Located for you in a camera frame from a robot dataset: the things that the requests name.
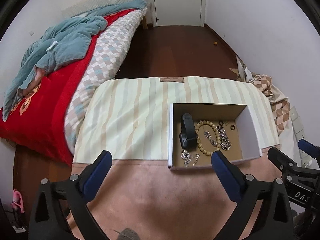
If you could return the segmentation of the pink slipper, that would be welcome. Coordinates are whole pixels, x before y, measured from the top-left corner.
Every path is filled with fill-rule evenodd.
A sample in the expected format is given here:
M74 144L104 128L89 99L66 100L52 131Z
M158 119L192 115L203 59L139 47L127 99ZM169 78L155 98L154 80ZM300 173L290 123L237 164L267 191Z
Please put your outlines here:
M25 212L22 195L17 189L13 189L11 207L17 212Z

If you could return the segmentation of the red blanket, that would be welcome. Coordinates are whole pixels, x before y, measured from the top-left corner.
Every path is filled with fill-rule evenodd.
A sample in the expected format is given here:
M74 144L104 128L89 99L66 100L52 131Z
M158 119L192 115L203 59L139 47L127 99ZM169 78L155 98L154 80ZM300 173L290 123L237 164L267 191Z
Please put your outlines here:
M25 146L55 161L72 164L73 154L65 139L65 116L102 32L92 37L83 59L50 74L38 69L35 80L22 90L23 98L11 109L7 121L2 119L1 108L2 139Z

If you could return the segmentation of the teal blanket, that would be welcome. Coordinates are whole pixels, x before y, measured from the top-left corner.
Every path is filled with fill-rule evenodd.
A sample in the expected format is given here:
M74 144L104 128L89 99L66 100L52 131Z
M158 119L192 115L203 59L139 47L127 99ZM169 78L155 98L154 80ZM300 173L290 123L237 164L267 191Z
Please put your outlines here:
M142 10L146 0L107 5L86 12L86 16L68 18L48 28L42 37L29 46L17 75L7 88L2 119L7 121L11 109L22 100L22 90L35 80L36 71L50 74L86 56L92 37L107 27L105 16L127 9Z

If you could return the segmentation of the white power strip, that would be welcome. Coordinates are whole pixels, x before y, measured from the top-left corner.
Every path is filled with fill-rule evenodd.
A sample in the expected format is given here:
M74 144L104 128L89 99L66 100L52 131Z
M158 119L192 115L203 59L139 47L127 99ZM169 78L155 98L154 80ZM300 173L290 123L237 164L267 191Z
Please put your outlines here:
M295 107L290 109L290 118L292 121L293 132L296 139L296 145L300 141L300 139L306 139L306 134L304 133L304 126L302 120L299 117L299 114ZM299 161L298 163L304 168L311 168L312 158L307 155L303 150L298 148L299 152Z

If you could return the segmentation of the checkered quilt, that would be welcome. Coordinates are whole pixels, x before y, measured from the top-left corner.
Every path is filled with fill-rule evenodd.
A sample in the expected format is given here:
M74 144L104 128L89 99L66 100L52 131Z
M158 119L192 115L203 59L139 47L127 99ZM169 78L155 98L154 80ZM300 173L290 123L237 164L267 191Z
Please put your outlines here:
M93 56L69 103L65 116L65 139L71 154L85 114L95 90L113 79L123 63L133 35L146 15L148 7L127 9L105 16L106 29L97 38Z

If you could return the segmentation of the white cardboard box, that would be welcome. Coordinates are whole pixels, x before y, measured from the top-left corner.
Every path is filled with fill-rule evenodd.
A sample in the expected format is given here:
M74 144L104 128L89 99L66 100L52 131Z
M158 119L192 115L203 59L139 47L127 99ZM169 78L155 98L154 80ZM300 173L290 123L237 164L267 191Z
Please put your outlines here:
M195 148L181 147L181 116L190 113L197 134ZM211 167L211 157L221 151L233 164L262 156L253 114L247 105L173 103L169 112L168 168L190 170Z

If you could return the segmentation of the black smart band watch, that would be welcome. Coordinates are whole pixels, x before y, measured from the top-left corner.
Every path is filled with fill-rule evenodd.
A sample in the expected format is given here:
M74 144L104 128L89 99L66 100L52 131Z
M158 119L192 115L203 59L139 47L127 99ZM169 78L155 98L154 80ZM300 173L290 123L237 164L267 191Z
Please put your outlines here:
M181 132L179 134L180 144L184 150L195 148L197 145L197 134L194 121L190 113L181 116Z

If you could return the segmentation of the white door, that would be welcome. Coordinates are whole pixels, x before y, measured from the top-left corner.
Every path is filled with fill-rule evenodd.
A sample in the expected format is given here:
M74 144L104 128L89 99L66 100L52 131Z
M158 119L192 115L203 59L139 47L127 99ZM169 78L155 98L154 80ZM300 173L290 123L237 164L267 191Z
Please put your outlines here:
M206 0L151 0L152 24L204 26Z

